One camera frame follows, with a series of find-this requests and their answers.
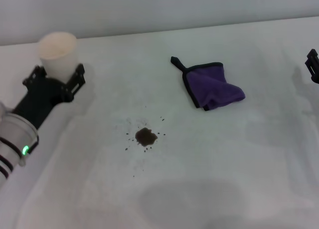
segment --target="cup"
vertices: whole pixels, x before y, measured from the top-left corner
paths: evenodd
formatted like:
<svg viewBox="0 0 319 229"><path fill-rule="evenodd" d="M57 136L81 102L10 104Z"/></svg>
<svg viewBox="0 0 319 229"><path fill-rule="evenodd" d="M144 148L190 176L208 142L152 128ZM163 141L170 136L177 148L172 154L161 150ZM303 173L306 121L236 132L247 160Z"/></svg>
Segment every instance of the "cup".
<svg viewBox="0 0 319 229"><path fill-rule="evenodd" d="M71 78L79 64L76 37L67 32L53 32L38 43L38 54L48 77L64 83Z"/></svg>

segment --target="table surface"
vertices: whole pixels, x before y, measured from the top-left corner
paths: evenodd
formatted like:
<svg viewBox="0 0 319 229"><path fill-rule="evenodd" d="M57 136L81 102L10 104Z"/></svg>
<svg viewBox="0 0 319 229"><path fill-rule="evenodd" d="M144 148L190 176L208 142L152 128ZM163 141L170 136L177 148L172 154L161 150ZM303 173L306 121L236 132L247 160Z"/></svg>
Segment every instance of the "table surface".
<svg viewBox="0 0 319 229"><path fill-rule="evenodd" d="M87 83L3 187L0 228L318 228L319 85L304 65L318 28L312 17L78 40ZM246 99L196 109L171 56L222 62ZM35 44L0 47L8 107L36 64ZM159 133L146 152L129 140L144 126Z"/></svg>

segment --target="microfiber towel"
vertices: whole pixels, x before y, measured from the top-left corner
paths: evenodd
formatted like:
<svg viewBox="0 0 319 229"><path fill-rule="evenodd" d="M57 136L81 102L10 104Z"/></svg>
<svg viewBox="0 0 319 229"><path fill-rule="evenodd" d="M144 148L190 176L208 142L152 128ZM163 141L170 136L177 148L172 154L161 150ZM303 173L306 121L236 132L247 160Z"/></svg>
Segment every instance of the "microfiber towel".
<svg viewBox="0 0 319 229"><path fill-rule="evenodd" d="M241 88L226 82L222 63L186 68L176 57L172 57L170 62L183 72L185 87L196 108L209 111L241 101L246 97Z"/></svg>

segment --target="coffee spill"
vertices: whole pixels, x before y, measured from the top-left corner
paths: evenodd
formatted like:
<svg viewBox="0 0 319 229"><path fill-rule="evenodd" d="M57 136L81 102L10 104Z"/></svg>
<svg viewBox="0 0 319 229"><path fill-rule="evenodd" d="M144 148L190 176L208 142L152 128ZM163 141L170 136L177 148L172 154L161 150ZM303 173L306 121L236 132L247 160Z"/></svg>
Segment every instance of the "coffee spill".
<svg viewBox="0 0 319 229"><path fill-rule="evenodd" d="M136 141L143 147L152 145L158 138L155 133L152 133L151 129L142 128L135 134Z"/></svg>

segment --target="green led light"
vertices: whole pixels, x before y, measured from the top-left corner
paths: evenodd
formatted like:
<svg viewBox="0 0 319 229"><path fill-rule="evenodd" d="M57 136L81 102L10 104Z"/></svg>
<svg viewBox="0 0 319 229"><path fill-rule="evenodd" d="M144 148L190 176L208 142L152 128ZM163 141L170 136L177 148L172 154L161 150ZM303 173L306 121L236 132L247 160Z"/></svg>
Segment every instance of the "green led light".
<svg viewBox="0 0 319 229"><path fill-rule="evenodd" d="M25 147L23 148L23 150L22 150L22 154L23 154L23 155L26 155L26 153L28 152L28 150L29 150L29 147L28 147L28 146L25 146Z"/></svg>

